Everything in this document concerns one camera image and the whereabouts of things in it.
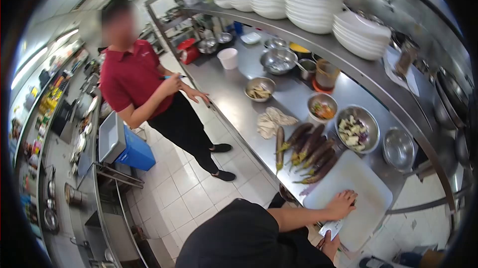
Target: fluorescent light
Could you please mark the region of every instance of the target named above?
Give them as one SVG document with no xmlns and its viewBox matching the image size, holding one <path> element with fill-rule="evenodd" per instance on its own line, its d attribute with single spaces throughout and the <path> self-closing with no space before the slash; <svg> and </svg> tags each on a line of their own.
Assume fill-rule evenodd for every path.
<svg viewBox="0 0 478 268">
<path fill-rule="evenodd" d="M 73 36 L 73 35 L 76 34 L 77 32 L 78 32 L 78 29 L 69 32 L 69 33 L 66 34 L 65 36 L 62 36 L 61 38 L 59 38 L 59 39 L 57 40 L 57 43 L 62 43 L 63 41 L 65 41 L 65 40 L 68 39 L 69 37 Z"/>
<path fill-rule="evenodd" d="M 40 50 L 35 56 L 33 56 L 33 58 L 28 61 L 28 63 L 23 66 L 23 68 L 20 70 L 20 72 L 15 76 L 15 78 L 13 79 L 13 82 L 11 83 L 11 89 L 13 90 L 13 88 L 17 85 L 17 83 L 20 81 L 20 79 L 25 75 L 25 73 L 27 73 L 27 71 L 30 69 L 30 67 L 33 66 L 33 64 L 38 61 L 38 59 L 43 56 L 46 51 L 48 50 L 47 47 L 45 47 L 44 49 Z"/>
</svg>

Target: plastic tub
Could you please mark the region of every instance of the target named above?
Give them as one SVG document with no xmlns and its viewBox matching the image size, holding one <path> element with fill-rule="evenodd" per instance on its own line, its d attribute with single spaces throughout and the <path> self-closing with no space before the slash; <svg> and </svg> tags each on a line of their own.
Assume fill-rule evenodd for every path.
<svg viewBox="0 0 478 268">
<path fill-rule="evenodd" d="M 115 162 L 129 165 L 131 167 L 149 170 L 156 160 L 152 154 L 150 146 L 137 134 L 131 131 L 128 126 L 124 126 L 124 135 L 126 139 L 126 148 L 116 158 Z"/>
<path fill-rule="evenodd" d="M 123 120 L 113 111 L 99 127 L 98 158 L 100 162 L 113 163 L 126 148 L 123 126 Z"/>
<path fill-rule="evenodd" d="M 224 69 L 231 70 L 238 66 L 238 51 L 234 48 L 226 48 L 218 53 L 218 59 Z"/>
</svg>

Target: white cup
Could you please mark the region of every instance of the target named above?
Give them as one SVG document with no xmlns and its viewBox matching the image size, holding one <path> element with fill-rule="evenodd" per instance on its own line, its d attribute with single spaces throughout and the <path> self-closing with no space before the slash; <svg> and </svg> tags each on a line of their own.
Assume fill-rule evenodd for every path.
<svg viewBox="0 0 478 268">
<path fill-rule="evenodd" d="M 238 51 L 234 48 L 226 48 L 218 53 L 218 59 L 226 70 L 237 68 Z"/>
</svg>

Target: black shirt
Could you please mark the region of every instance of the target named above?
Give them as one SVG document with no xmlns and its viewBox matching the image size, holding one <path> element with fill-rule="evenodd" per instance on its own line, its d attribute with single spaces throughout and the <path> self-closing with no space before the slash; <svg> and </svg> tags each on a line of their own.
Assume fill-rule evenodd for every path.
<svg viewBox="0 0 478 268">
<path fill-rule="evenodd" d="M 307 228 L 279 233 L 264 208 L 236 199 L 189 235 L 176 268 L 334 267 L 307 235 Z"/>
</svg>

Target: cutting board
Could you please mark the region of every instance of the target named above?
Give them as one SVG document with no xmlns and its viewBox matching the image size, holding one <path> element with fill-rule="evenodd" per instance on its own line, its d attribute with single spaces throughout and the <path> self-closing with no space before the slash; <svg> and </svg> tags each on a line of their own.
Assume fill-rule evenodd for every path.
<svg viewBox="0 0 478 268">
<path fill-rule="evenodd" d="M 345 189 L 358 193 L 355 206 L 338 232 L 340 241 L 349 251 L 359 250 L 382 220 L 393 195 L 373 170 L 353 151 L 347 150 L 322 181 L 305 197 L 309 209 L 323 209 Z"/>
</svg>

